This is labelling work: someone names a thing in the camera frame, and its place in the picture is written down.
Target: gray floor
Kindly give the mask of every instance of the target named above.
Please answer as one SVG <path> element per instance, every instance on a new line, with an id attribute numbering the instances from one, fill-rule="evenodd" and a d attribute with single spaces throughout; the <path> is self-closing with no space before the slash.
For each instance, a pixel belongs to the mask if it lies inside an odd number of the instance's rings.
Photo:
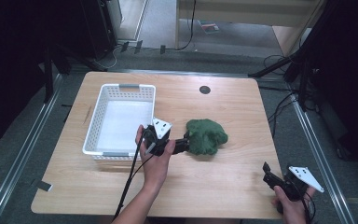
<path id="1" fill-rule="evenodd" d="M 172 27 L 169 24 L 164 25 L 157 22 L 159 13 L 168 13 L 164 10 L 157 10 L 157 8 L 171 7 L 172 5 L 170 4 L 172 2 L 174 1 L 149 0 L 149 8 L 145 13 L 145 20 L 139 37 L 139 39 L 143 39 L 144 47 L 159 48 L 161 43 L 165 43 L 167 47 L 170 44 L 173 45 L 172 34 L 174 33 L 164 33 L 162 32 L 164 29 L 159 30 L 161 27 L 166 27 L 166 30 Z M 151 13 L 150 8 L 155 9 L 156 12 Z M 280 54 L 277 42 L 274 40 L 274 36 L 268 27 L 250 28 L 250 30 L 253 29 L 253 32 L 248 34 L 246 38 L 248 42 L 241 44 L 241 39 L 247 35 L 243 33 L 242 28 L 235 28 L 237 24 L 231 23 L 221 24 L 217 22 L 216 24 L 222 30 L 226 30 L 224 27 L 228 27 L 229 29 L 227 28 L 227 30 L 231 32 L 241 30 L 234 34 L 238 37 L 238 40 L 231 41 L 230 39 L 230 42 L 225 44 L 225 42 L 222 42 L 225 38 L 219 35 L 222 33 L 223 35 L 228 35 L 228 32 L 206 35 L 199 28 L 195 33 L 194 43 L 192 42 L 189 45 L 191 48 L 187 51 L 167 51 L 162 55 L 159 54 L 158 50 L 153 49 L 142 49 L 137 54 L 134 54 L 133 49 L 123 53 L 116 52 L 117 62 L 109 71 L 122 69 L 191 71 L 207 73 L 209 76 L 216 76 L 216 73 L 220 73 L 220 75 L 226 74 L 231 77 L 245 77 L 245 74 L 264 68 L 263 62 L 267 56 Z M 185 43 L 186 31 L 188 31 L 186 21 L 181 21 L 181 26 L 183 29 L 181 40 Z M 205 43 L 209 43 L 209 46 L 213 46 L 214 49 L 209 47 L 204 48 L 202 44 Z M 108 55 L 104 60 L 100 61 L 100 63 L 106 66 L 112 65 L 114 62 L 115 58 L 113 55 Z M 16 188 L 14 188 L 7 202 L 6 209 L 0 218 L 0 223 L 95 223 L 99 221 L 99 217 L 91 216 L 38 215 L 33 214 L 30 209 L 36 192 L 36 188 L 31 183 L 34 179 L 42 178 L 49 157 L 60 136 L 64 125 L 63 121 L 69 112 L 69 108 L 62 105 L 71 105 L 73 103 L 83 77 L 88 71 L 89 69 L 84 65 L 73 62 L 73 70 L 70 76 L 65 76 L 57 102 L 48 117 L 46 126 L 35 143 L 34 151 L 24 167 Z M 282 77 L 278 75 L 268 75 L 259 79 L 258 82 L 259 86 L 286 88 L 286 84 L 282 82 Z M 264 107 L 266 108 L 266 116 L 268 117 L 273 113 L 280 100 L 287 95 L 287 92 L 284 91 L 261 90 L 260 92 Z M 34 120 L 42 106 L 43 97 L 44 90 L 41 90 L 14 120 L 0 141 L 0 185 L 34 124 Z M 349 204 L 354 220 L 358 223 L 358 161 L 343 161 L 339 159 L 336 154 L 334 141 L 327 131 L 322 118 L 312 111 L 307 112 L 307 114 L 323 148 L 324 155 L 328 159 L 332 173 L 335 175 L 339 187 Z M 326 180 L 321 175 L 320 168 L 311 153 L 309 141 L 297 118 L 295 108 L 292 106 L 286 107 L 277 121 L 274 143 L 281 169 L 285 171 L 284 167 L 287 162 L 308 166 L 325 188 Z M 318 223 L 340 223 L 336 207 L 332 202 L 331 192 L 318 193 L 314 200 L 317 207 L 315 220 L 318 220 Z M 244 220 L 242 223 L 282 222 L 280 220 Z"/>

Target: white mesh basket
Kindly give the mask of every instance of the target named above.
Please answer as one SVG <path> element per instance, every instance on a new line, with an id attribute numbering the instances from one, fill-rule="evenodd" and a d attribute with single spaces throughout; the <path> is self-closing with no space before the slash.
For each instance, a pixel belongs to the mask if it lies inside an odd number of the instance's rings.
<path id="1" fill-rule="evenodd" d="M 94 160 L 132 160 L 136 130 L 152 123 L 156 87 L 104 84 L 92 114 L 83 153 Z"/>

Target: green cloth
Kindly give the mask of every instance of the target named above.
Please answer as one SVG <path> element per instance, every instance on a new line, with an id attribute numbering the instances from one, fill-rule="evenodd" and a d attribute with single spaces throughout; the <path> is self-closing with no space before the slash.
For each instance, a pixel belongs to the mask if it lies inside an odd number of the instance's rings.
<path id="1" fill-rule="evenodd" d="M 189 131 L 189 152 L 195 155 L 214 155 L 217 147 L 228 140 L 223 127 L 210 119 L 192 119 L 186 128 Z"/>

